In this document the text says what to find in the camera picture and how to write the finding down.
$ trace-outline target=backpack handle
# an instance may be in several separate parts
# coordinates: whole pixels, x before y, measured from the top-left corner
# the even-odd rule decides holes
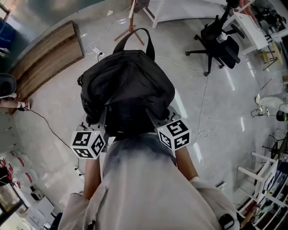
[[[128,35],[126,35],[118,44],[117,46],[115,47],[113,53],[116,53],[116,52],[120,52],[120,51],[123,51],[124,50],[124,47],[126,45],[126,42],[127,40],[130,38],[130,36],[132,34],[134,34],[136,31],[138,30],[144,30],[146,32],[146,34],[148,35],[148,45],[147,45],[147,49],[146,49],[146,54],[148,57],[150,57],[153,61],[155,60],[155,50],[154,50],[154,47],[153,47],[153,44],[152,44],[152,41],[151,41],[151,38],[150,38],[150,34],[148,32],[147,29],[145,28],[139,28],[137,30],[134,30],[132,33],[129,33]]]

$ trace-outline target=blue bin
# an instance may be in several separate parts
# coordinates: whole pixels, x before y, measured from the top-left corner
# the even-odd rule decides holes
[[[9,49],[14,37],[14,28],[0,18],[0,48]]]

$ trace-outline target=black backpack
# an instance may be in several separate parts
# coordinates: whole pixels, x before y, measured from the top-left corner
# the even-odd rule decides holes
[[[154,61],[155,51],[148,30],[137,30],[144,30],[148,35],[146,53],[124,50],[132,32],[118,43],[113,54],[96,63],[78,79],[87,123],[98,123],[106,106],[105,124],[109,136],[153,132],[146,109],[156,118],[165,119],[167,107],[175,95],[173,84]]]

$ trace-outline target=black office chair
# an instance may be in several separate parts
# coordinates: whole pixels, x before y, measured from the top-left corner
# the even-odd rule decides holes
[[[191,53],[205,53],[208,55],[208,72],[204,73],[205,76],[208,76],[211,72],[212,58],[215,58],[220,63],[220,69],[222,69],[225,64],[230,69],[233,69],[236,63],[240,63],[238,57],[239,46],[229,35],[239,33],[240,36],[244,38],[244,34],[235,25],[231,25],[233,29],[230,31],[225,32],[222,30],[229,15],[229,11],[232,8],[237,8],[239,2],[238,0],[226,0],[226,2],[227,7],[222,18],[219,20],[217,15],[215,21],[211,25],[205,25],[205,28],[201,31],[201,37],[198,35],[194,37],[195,40],[199,40],[202,43],[205,50],[185,52],[186,56],[189,56]],[[217,37],[219,37],[222,32],[228,35],[228,38],[222,43],[219,43]]]

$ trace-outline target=white floor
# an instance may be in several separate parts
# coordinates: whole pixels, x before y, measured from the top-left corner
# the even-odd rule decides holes
[[[128,12],[104,16],[108,6],[99,3],[69,17],[78,24],[82,31],[81,41],[85,48],[92,44],[109,55],[117,42],[114,38],[128,28]],[[118,12],[126,5],[119,6]],[[189,19],[159,23],[152,29],[152,22],[143,12],[135,16],[137,28],[144,27],[150,32],[155,53],[193,71],[207,70],[207,55],[192,54],[185,56],[185,51],[202,49],[199,41],[193,37],[199,34],[209,19]],[[147,36],[139,32],[144,43]],[[243,49],[237,36],[233,36]],[[131,37],[126,49],[143,49],[135,36]],[[193,138],[198,134],[200,110],[207,77],[203,72],[189,71],[167,59],[156,57],[156,63],[164,70],[178,90],[188,113],[188,123]],[[32,97],[32,109],[44,116],[53,131],[69,144],[72,131],[76,130],[84,114],[80,100],[80,86],[77,78],[97,62],[94,54],[73,64],[41,87]],[[269,72],[262,71],[263,62],[255,59],[254,53],[241,57],[241,62],[234,69],[219,69],[213,60],[209,75],[200,131],[209,133],[208,138],[200,136],[197,144],[202,153],[203,164],[199,164],[193,146],[189,146],[190,155],[200,176],[206,181],[217,184],[226,181],[225,193],[238,203],[242,198],[235,191],[243,179],[237,166],[252,167],[250,152],[264,154],[262,145],[271,145],[269,134],[275,127],[284,127],[275,117],[252,118],[251,111],[256,108],[254,97],[282,92],[282,75],[287,74],[286,66],[275,64]],[[261,90],[270,78],[272,80]],[[65,207],[69,195],[83,189],[83,179],[74,171],[77,158],[48,129],[45,121],[31,112],[15,114],[17,129],[22,141],[22,151],[33,161],[33,168],[39,175],[37,185],[59,209]],[[80,161],[80,171],[84,172],[85,162]]]

